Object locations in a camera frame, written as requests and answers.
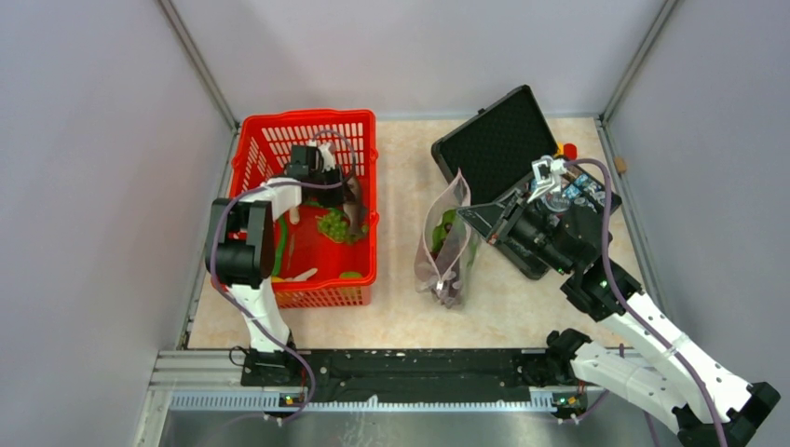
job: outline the gray wall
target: gray wall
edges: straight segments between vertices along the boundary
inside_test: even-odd
[[[229,144],[155,2],[0,2],[0,445],[131,442]]]
[[[787,443],[787,23],[785,0],[684,2],[611,126],[669,313],[785,395],[755,446]]]
[[[175,0],[237,117],[333,107],[472,115],[529,84],[606,106],[661,0]]]

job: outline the fish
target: fish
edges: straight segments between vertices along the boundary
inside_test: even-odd
[[[357,175],[352,175],[344,188],[343,212],[348,218],[348,234],[362,237],[362,220],[367,210],[362,205],[362,185]]]

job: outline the red object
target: red object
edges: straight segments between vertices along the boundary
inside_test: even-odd
[[[575,160],[576,157],[579,156],[576,145],[572,142],[563,144],[563,155],[567,157],[568,160]]]
[[[309,206],[299,207],[299,224],[288,223],[287,242],[281,278],[293,278],[315,267],[318,272],[301,282],[272,284],[277,304],[288,307],[324,307],[332,305],[367,305],[370,286],[375,281],[376,212],[375,115],[370,110],[336,111],[330,109],[286,112],[280,115],[253,115],[241,125],[238,150],[233,157],[230,196],[259,186],[283,171],[293,143],[304,144],[321,129],[336,130],[351,140],[357,155],[357,176],[362,186],[362,203],[369,210],[364,224],[368,234],[354,244],[336,244],[318,231],[316,219],[328,211]],[[318,138],[332,141],[335,158],[344,173],[351,169],[351,152],[332,135]],[[361,278],[340,278],[345,272],[357,272]]]

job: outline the transparent bag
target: transparent bag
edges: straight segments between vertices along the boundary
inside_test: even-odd
[[[415,257],[417,291],[430,292],[447,308],[464,302],[480,237],[456,217],[456,208],[471,203],[461,172],[433,202]]]

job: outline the table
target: table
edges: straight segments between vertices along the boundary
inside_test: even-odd
[[[549,119],[558,142],[572,142],[579,157],[604,160],[592,118]],[[301,348],[544,347],[553,330],[575,328],[599,343],[622,340],[577,311],[560,292],[567,277],[553,271],[531,281],[492,247],[482,244],[461,308],[446,309],[417,293],[413,264],[425,215],[447,186],[430,146],[462,120],[383,121],[376,124],[378,172],[378,276],[367,306],[285,309],[283,319]],[[590,173],[597,175],[595,167]],[[611,257],[637,280],[641,275],[622,213],[612,216]],[[249,344],[241,314],[206,276],[189,348]]]

